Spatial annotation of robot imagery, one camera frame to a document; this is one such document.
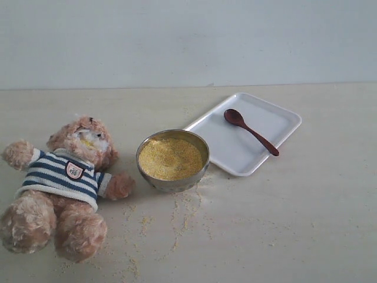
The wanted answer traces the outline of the dark red wooden spoon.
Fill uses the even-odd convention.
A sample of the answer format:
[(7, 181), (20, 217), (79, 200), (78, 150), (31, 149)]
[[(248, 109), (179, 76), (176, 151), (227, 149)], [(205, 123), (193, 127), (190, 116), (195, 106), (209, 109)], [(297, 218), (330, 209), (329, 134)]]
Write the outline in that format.
[(243, 116), (235, 109), (229, 108), (224, 112), (224, 119), (234, 125), (241, 127), (251, 133), (273, 156), (279, 156), (278, 149), (271, 144), (267, 139), (261, 136), (259, 133), (251, 129), (245, 122)]

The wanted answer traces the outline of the beige teddy bear striped sweater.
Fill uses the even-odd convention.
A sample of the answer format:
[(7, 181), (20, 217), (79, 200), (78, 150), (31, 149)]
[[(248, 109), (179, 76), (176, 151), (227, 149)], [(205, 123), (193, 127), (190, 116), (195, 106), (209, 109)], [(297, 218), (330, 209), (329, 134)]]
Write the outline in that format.
[(98, 198), (130, 195), (134, 179), (108, 169), (118, 152), (105, 124), (82, 116), (50, 136), (47, 151), (25, 140), (7, 146), (3, 159), (26, 173), (15, 200), (1, 215), (1, 242), (10, 252), (32, 254), (54, 241), (58, 256), (83, 262), (107, 235)]

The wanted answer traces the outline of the steel bowl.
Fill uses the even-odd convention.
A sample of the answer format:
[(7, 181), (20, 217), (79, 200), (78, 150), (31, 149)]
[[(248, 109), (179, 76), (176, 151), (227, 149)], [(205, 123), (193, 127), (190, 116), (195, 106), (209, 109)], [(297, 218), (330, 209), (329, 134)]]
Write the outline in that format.
[(140, 174), (152, 188), (178, 193), (201, 181), (210, 163), (210, 149), (195, 133), (164, 130), (139, 145), (136, 161)]

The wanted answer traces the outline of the yellow millet grain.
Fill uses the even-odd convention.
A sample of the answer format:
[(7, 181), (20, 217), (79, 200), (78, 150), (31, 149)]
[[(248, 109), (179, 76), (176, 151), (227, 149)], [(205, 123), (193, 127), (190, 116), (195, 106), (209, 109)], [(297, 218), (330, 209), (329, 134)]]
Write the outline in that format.
[[(107, 167), (116, 155), (105, 137), (86, 133), (72, 143), (72, 151), (96, 166)], [(193, 178), (204, 170), (205, 158), (198, 147), (177, 138), (148, 139), (137, 153), (142, 173), (159, 181), (180, 181)]]

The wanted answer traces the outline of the white rectangular plastic tray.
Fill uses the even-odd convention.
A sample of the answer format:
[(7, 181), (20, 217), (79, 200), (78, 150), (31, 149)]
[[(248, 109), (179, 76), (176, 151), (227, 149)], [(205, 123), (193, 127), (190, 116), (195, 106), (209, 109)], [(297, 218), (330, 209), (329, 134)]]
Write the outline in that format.
[(210, 162), (233, 176), (249, 176), (270, 156), (247, 130), (228, 123), (224, 112), (237, 110), (246, 124), (276, 148), (301, 125), (300, 115), (247, 93), (235, 93), (184, 129), (202, 137)]

